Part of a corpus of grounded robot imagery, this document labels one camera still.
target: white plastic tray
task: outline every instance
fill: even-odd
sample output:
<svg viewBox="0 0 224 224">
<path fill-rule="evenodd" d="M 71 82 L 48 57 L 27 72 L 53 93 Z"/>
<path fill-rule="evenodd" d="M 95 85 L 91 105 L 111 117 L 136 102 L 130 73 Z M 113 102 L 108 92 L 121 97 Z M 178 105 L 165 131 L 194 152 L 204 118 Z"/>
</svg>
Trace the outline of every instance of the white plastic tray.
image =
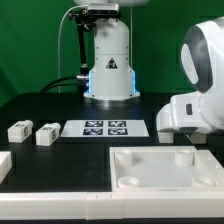
<svg viewBox="0 0 224 224">
<path fill-rule="evenodd" d="M 224 169 L 208 150 L 187 147 L 110 149 L 114 192 L 224 190 Z"/>
</svg>

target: white box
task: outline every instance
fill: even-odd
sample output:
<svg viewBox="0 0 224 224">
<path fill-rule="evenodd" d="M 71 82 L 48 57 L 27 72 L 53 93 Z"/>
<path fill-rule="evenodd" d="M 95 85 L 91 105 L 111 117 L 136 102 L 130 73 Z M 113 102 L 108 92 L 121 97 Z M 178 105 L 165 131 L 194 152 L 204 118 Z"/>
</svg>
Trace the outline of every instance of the white box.
<svg viewBox="0 0 224 224">
<path fill-rule="evenodd" d="M 50 146 L 59 137 L 60 128 L 58 123 L 45 124 L 36 132 L 36 144 Z"/>
<path fill-rule="evenodd" d="M 18 121 L 8 129 L 9 142 L 22 143 L 32 134 L 32 121 Z"/>
</svg>

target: green backdrop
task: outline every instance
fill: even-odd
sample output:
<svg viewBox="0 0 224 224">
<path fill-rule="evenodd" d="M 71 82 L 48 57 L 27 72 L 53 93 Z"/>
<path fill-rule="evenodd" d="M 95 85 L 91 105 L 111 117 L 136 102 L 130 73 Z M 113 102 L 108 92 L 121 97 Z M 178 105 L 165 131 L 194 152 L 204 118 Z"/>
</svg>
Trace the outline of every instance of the green backdrop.
<svg viewBox="0 0 224 224">
<path fill-rule="evenodd" d="M 38 92 L 57 78 L 57 38 L 72 0 L 0 0 L 0 105 L 17 94 Z M 181 42 L 194 24 L 224 16 L 224 0 L 151 0 L 133 8 L 133 68 L 142 92 L 192 91 L 179 62 Z M 130 9 L 122 20 L 130 25 Z M 90 67 L 92 35 L 86 37 Z M 79 73 L 74 22 L 62 32 L 61 75 Z"/>
</svg>

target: black tabletop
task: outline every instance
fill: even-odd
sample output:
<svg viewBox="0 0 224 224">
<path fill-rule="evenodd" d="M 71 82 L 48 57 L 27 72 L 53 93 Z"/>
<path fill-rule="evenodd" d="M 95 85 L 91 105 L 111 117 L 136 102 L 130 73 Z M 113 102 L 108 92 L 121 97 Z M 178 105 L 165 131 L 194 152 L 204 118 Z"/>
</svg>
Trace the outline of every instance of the black tabletop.
<svg viewBox="0 0 224 224">
<path fill-rule="evenodd" d="M 159 110 L 169 103 L 170 97 L 171 94 L 145 94 L 141 97 L 139 104 L 108 109 L 85 104 L 78 94 L 18 95 L 0 109 L 0 151 L 11 151 L 13 162 L 12 169 L 0 185 L 0 193 L 111 191 L 109 148 L 111 146 L 165 145 L 158 142 L 155 118 Z M 36 145 L 35 132 L 46 123 L 58 122 L 62 131 L 67 120 L 118 119 L 144 120 L 149 137 L 60 137 L 49 147 Z M 24 120 L 33 122 L 33 134 L 23 143 L 8 143 L 7 129 L 17 121 Z M 176 134 L 173 145 L 191 145 L 191 143 L 184 134 Z M 222 134 L 210 135 L 207 145 L 196 147 L 210 149 L 216 158 L 221 163 L 223 162 L 224 137 Z M 194 223 L 198 221 L 199 219 L 138 219 L 117 220 L 117 223 Z M 209 221 L 211 220 L 200 219 L 203 223 L 211 223 Z M 214 221 L 223 222 L 222 219 L 212 219 L 212 222 Z M 48 223 L 85 222 L 88 221 L 48 221 Z"/>
</svg>

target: black cable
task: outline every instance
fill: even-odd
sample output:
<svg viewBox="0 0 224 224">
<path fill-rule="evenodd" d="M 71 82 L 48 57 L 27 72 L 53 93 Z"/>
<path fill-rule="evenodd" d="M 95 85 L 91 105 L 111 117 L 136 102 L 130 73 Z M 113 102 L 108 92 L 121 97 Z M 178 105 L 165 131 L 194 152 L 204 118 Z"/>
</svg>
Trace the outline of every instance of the black cable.
<svg viewBox="0 0 224 224">
<path fill-rule="evenodd" d="M 81 60 L 80 73 L 83 75 L 87 75 L 89 74 L 89 69 L 88 69 L 87 60 L 86 60 L 86 47 L 85 47 L 85 40 L 84 40 L 83 24 L 79 20 L 80 19 L 76 18 L 78 38 L 79 38 L 79 53 L 80 53 L 80 60 Z"/>
<path fill-rule="evenodd" d="M 56 83 L 62 82 L 62 81 L 66 81 L 66 80 L 71 80 L 71 79 L 76 79 L 76 76 L 66 76 L 60 79 L 56 79 L 52 82 L 50 82 L 49 84 L 47 84 L 41 91 L 40 93 L 44 93 L 46 91 L 46 89 L 48 89 L 50 86 L 53 86 Z"/>
<path fill-rule="evenodd" d="M 44 92 L 42 93 L 47 93 L 50 89 L 53 89 L 53 88 L 56 88 L 56 87 L 61 87 L 61 86 L 75 86 L 76 84 L 75 83 L 67 83 L 67 84 L 56 84 L 56 85 L 52 85 L 52 86 L 49 86 L 47 89 L 45 89 Z"/>
</svg>

